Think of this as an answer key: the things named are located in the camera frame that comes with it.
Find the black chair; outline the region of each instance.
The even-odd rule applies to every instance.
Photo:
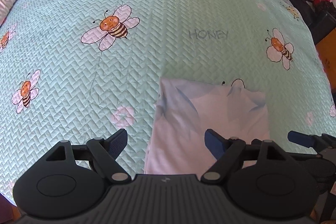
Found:
[[[316,45],[336,28],[336,19],[327,11],[315,13],[306,1],[307,0],[290,0],[293,6],[298,9],[302,15]]]

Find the circular pad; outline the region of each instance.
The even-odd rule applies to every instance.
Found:
[[[318,182],[328,182],[332,180],[336,172],[335,165],[324,159],[310,159],[301,163]]]
[[[319,196],[314,178],[285,160],[257,162],[235,172],[227,182],[227,191],[251,215],[272,220],[309,214]]]
[[[69,194],[76,187],[76,181],[67,175],[50,175],[37,183],[38,191],[46,196],[57,197]]]

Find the pink flower print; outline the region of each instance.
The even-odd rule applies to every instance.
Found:
[[[111,122],[117,129],[129,127],[134,124],[134,109],[130,106],[119,106],[111,115]]]
[[[333,104],[330,108],[330,111],[329,111],[329,114],[330,116],[332,117],[336,117],[336,108],[335,108],[335,104]]]
[[[262,3],[258,3],[258,8],[263,10],[264,12],[266,11],[266,6],[263,5]]]
[[[310,127],[313,125],[314,123],[314,115],[312,112],[308,112],[307,116],[306,116],[306,123],[307,125],[309,125]]]

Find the bed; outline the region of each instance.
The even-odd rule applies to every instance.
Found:
[[[242,79],[266,94],[271,139],[334,134],[329,82],[288,0],[17,0],[0,28],[0,192],[60,140],[129,133],[142,173],[159,78]]]

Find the metal rivet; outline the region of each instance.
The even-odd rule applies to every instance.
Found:
[[[203,175],[206,180],[218,180],[221,178],[221,175],[217,172],[208,172]]]
[[[112,179],[116,181],[123,181],[128,179],[128,175],[125,173],[115,173],[112,175]]]

